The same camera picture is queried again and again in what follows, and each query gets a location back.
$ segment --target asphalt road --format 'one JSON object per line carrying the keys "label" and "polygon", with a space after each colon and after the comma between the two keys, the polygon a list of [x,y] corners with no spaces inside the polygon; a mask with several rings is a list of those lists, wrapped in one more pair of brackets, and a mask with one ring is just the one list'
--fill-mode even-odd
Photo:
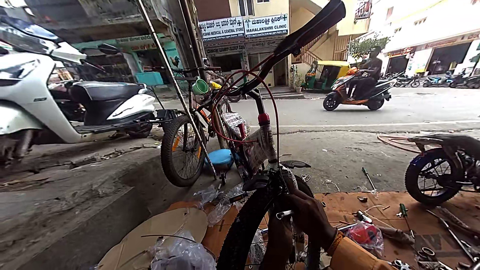
{"label": "asphalt road", "polygon": [[[276,100],[280,133],[296,131],[355,130],[372,132],[418,132],[480,128],[480,90],[452,88],[392,88],[392,99],[370,111],[362,105],[340,104],[334,111],[323,109],[324,95],[311,99]],[[166,108],[181,108],[178,100]],[[258,111],[253,100],[231,104],[252,127]],[[265,110],[275,124],[272,102]]]}
{"label": "asphalt road", "polygon": [[[277,100],[279,152],[289,154],[281,159],[302,160],[312,166],[294,172],[312,177],[309,186],[314,193],[371,189],[362,167],[368,169],[378,190],[401,191],[405,190],[405,170],[416,154],[386,145],[377,135],[408,137],[433,131],[461,132],[480,138],[480,90],[392,88],[391,93],[393,98],[377,111],[357,105],[340,105],[334,111],[325,111],[325,95]],[[178,100],[168,100],[164,105],[181,108]],[[253,100],[241,100],[231,106],[251,123],[252,129],[257,127],[258,112]],[[265,100],[264,106],[275,124],[271,101]],[[210,139],[208,148],[218,149],[216,138]],[[234,175],[228,178],[237,183]]]}

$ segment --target bracelet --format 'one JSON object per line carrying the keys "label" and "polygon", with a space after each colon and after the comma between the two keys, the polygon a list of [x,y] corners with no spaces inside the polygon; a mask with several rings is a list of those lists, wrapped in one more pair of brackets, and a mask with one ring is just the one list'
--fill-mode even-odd
{"label": "bracelet", "polygon": [[328,256],[332,256],[332,255],[333,255],[333,253],[334,253],[335,250],[336,250],[336,247],[340,244],[340,241],[342,241],[343,237],[345,237],[345,235],[344,235],[341,231],[336,230],[336,232],[335,232],[335,239],[333,240],[333,242],[332,242],[332,244],[330,245],[330,247],[326,250]]}

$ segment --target yellow auto rickshaw roof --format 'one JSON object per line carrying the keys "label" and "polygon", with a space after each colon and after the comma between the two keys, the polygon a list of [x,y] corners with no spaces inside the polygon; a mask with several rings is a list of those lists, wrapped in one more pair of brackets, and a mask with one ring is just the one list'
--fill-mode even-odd
{"label": "yellow auto rickshaw roof", "polygon": [[317,65],[323,65],[323,66],[340,66],[340,67],[349,67],[350,64],[346,61],[320,61],[316,60],[315,61]]}

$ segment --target green bucket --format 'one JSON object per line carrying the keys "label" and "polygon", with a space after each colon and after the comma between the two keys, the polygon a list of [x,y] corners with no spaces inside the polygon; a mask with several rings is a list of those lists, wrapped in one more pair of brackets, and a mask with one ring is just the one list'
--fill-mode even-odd
{"label": "green bucket", "polygon": [[208,84],[202,79],[197,79],[192,85],[192,89],[195,95],[203,95],[208,92]]}

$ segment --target auto rickshaw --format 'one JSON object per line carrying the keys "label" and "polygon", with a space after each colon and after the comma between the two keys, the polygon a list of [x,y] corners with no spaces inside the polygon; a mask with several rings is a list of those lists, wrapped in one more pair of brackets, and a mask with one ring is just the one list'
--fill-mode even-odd
{"label": "auto rickshaw", "polygon": [[345,75],[350,69],[350,64],[345,61],[319,61],[314,60],[307,74],[305,82],[301,84],[305,89],[332,90],[334,82]]}

